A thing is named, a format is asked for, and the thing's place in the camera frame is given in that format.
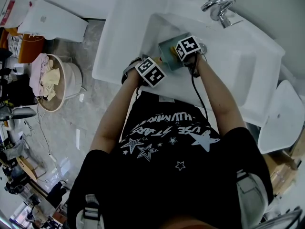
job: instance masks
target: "red label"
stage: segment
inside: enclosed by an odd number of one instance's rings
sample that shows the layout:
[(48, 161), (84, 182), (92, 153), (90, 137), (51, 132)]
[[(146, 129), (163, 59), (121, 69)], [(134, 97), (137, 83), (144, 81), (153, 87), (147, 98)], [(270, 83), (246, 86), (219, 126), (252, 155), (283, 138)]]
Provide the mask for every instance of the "red label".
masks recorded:
[(8, 20), (9, 16), (10, 16), (10, 12), (11, 10), (13, 9), (14, 7), (14, 4), (15, 4), (15, 1), (14, 0), (11, 0), (9, 5), (8, 5), (8, 8), (6, 9), (6, 12), (5, 12), (5, 15), (0, 23), (0, 26), (2, 25), (5, 25), (6, 21)]

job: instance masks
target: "chrome faucet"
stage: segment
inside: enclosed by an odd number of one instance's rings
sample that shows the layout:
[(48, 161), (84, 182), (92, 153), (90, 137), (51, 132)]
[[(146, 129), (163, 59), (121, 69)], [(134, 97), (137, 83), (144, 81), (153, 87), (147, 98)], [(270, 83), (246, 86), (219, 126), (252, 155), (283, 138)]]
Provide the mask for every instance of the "chrome faucet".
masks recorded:
[(202, 7), (201, 10), (203, 12), (206, 12), (209, 8), (211, 8), (211, 19), (213, 21), (220, 21), (223, 28), (227, 28), (231, 25), (235, 25), (239, 22), (231, 24), (229, 19), (226, 17), (225, 13), (227, 12), (227, 9), (231, 7), (236, 0), (210, 0), (206, 2)]

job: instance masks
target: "black t-shirt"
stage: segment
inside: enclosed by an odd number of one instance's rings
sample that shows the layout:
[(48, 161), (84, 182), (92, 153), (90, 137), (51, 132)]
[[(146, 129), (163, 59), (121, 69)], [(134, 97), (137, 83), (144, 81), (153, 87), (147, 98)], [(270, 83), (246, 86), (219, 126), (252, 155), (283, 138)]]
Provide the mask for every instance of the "black t-shirt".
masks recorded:
[(179, 215), (241, 228), (241, 169), (261, 178), (271, 202), (269, 172), (247, 129), (220, 138), (198, 108), (158, 100), (142, 94), (112, 152), (88, 153), (70, 193), (71, 228), (86, 194), (96, 195), (107, 229), (156, 229)]

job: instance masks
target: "white sink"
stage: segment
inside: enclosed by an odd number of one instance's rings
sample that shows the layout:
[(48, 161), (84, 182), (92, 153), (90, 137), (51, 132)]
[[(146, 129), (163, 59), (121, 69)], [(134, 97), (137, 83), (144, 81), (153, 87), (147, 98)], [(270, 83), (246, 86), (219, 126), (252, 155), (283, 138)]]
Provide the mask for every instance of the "white sink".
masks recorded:
[[(262, 126), (275, 92), (284, 50), (253, 24), (230, 11), (234, 26), (223, 29), (200, 7), (207, 0), (117, 0), (107, 17), (92, 76), (121, 83), (131, 60), (160, 56), (158, 43), (189, 32), (207, 46), (208, 63), (233, 94), (245, 121)], [(157, 87), (143, 90), (201, 106), (188, 69), (170, 71)], [(211, 108), (203, 84), (197, 89)]]

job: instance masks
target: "pink cloth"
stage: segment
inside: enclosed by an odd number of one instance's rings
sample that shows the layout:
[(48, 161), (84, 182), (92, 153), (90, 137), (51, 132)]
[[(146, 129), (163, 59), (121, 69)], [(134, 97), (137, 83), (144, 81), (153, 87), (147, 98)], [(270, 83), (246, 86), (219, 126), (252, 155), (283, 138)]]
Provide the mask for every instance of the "pink cloth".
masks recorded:
[(41, 53), (32, 63), (32, 72), (30, 75), (30, 87), (33, 89), (33, 93), (36, 97), (43, 96), (43, 87), (41, 85), (41, 77), (43, 76), (47, 65), (48, 56), (45, 53)]

